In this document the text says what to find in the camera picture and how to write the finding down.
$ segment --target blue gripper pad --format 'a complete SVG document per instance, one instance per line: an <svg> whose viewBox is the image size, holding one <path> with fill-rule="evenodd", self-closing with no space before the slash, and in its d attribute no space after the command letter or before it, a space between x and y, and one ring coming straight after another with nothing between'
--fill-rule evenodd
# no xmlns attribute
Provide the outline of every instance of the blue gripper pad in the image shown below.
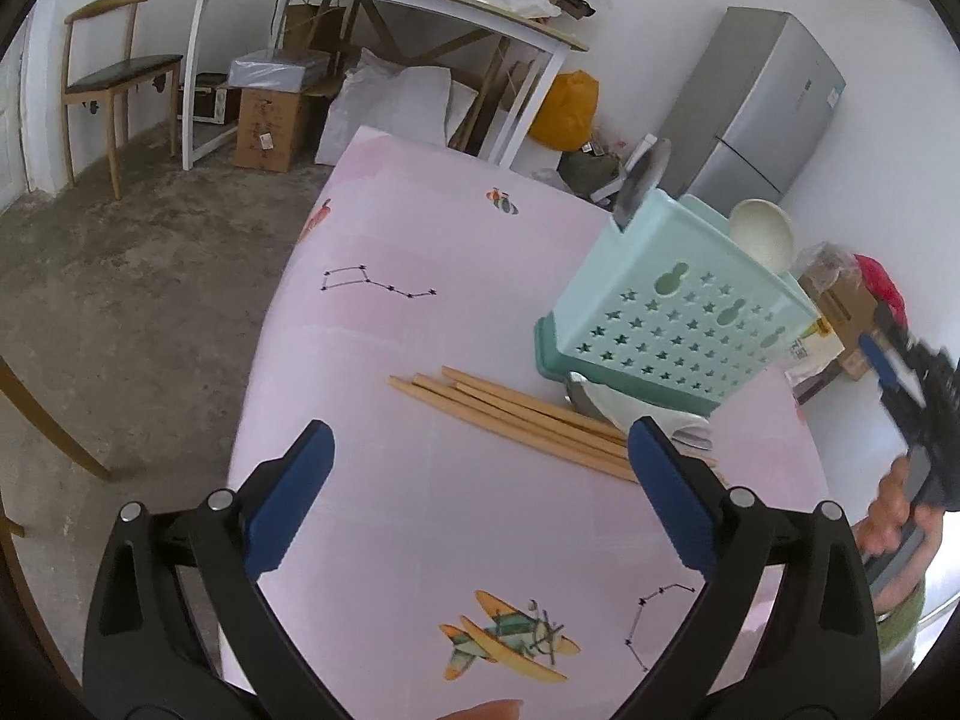
<svg viewBox="0 0 960 720"><path fill-rule="evenodd" d="M713 520L670 455L642 420L627 440L630 465L683 565L709 581L716 570Z"/></svg>
<svg viewBox="0 0 960 720"><path fill-rule="evenodd" d="M316 420L284 456L286 460L293 454L284 474L247 526L244 567L253 581L280 566L306 512L333 470L333 451L333 430Z"/></svg>

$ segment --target metal screw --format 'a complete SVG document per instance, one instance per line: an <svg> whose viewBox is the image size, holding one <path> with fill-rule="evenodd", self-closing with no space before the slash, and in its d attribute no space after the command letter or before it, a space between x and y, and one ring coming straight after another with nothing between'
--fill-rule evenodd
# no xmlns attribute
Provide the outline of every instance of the metal screw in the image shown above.
<svg viewBox="0 0 960 720"><path fill-rule="evenodd" d="M839 504L834 503L833 501L824 501L820 504L820 514L827 519L832 519L837 521L843 519L843 509L840 508Z"/></svg>
<svg viewBox="0 0 960 720"><path fill-rule="evenodd" d="M124 504L123 509L120 509L120 519L123 522L133 522L134 519L140 517L140 513L143 511L143 507L138 504L136 501L131 501L128 504Z"/></svg>
<svg viewBox="0 0 960 720"><path fill-rule="evenodd" d="M730 499L735 506L741 509L750 509L757 502L757 498L747 488L733 488L730 491Z"/></svg>
<svg viewBox="0 0 960 720"><path fill-rule="evenodd" d="M215 490L214 493L210 493L206 500L206 504L214 512L222 512L224 509L228 509L232 503L233 493L230 490Z"/></svg>

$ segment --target white table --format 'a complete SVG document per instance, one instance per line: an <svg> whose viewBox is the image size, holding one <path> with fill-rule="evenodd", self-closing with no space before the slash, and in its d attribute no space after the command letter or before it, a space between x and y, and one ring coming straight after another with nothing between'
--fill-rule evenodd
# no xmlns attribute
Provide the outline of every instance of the white table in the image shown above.
<svg viewBox="0 0 960 720"><path fill-rule="evenodd" d="M517 214L491 203L493 187ZM333 429L332 474L259 584L354 717L432 720L520 698L523 720L606 720L643 677L624 645L638 597L701 586L638 485L486 433L385 381L451 365L562 403L563 388L536 373L534 322L609 223L510 170L367 128L323 188L260 334L229 485L280 457L312 418ZM779 370L744 386L712 429L731 484L800 511L827 497ZM491 624L477 590L517 608L536 599L565 625L581 647L558 656L566 682L479 660L445 680L452 650L438 625ZM775 593L776 581L762 587L749 630ZM634 635L645 664L692 601L683 589L651 601ZM243 685L229 647L222 654L226 678Z"/></svg>
<svg viewBox="0 0 960 720"><path fill-rule="evenodd" d="M372 0L391 2L392 4L406 5L407 7L438 13L443 16L462 20L488 30L493 34L515 40L539 51L533 66L517 91L517 98L512 105L507 121L500 129L496 144L491 150L488 160L510 167L523 138L534 121L536 111L539 111L550 85L553 83L566 57L572 50L584 52L587 46L575 37L560 32L541 23L522 19L506 10L493 7L476 0ZM184 153L184 170L190 170L193 163L200 157L218 148L236 133L236 127L225 130L210 141L198 148L193 146L193 104L194 87L196 84L198 45L200 42L200 27L203 24L203 11L208 0L197 0L194 8L193 23L190 26L190 43L186 52L186 69L184 71L184 138L182 138L182 153ZM275 45L275 34L272 32L268 45Z"/></svg>

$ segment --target silver refrigerator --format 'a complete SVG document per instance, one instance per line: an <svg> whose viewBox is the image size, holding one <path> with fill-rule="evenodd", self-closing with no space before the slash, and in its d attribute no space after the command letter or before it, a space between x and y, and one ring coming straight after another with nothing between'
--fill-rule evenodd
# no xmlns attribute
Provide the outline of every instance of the silver refrigerator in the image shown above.
<svg viewBox="0 0 960 720"><path fill-rule="evenodd" d="M661 188L725 215L750 197L779 203L845 86L794 16L728 8L657 133L673 143Z"/></svg>

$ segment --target mint green basket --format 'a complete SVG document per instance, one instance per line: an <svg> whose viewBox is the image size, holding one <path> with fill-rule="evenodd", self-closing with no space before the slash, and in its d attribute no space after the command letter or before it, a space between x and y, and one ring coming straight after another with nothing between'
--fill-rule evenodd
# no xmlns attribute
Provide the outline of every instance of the mint green basket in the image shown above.
<svg viewBox="0 0 960 720"><path fill-rule="evenodd" d="M709 415L817 319L789 275L728 237L690 194L649 191L626 230L611 220L553 311L536 324L536 366L577 371L657 406Z"/></svg>

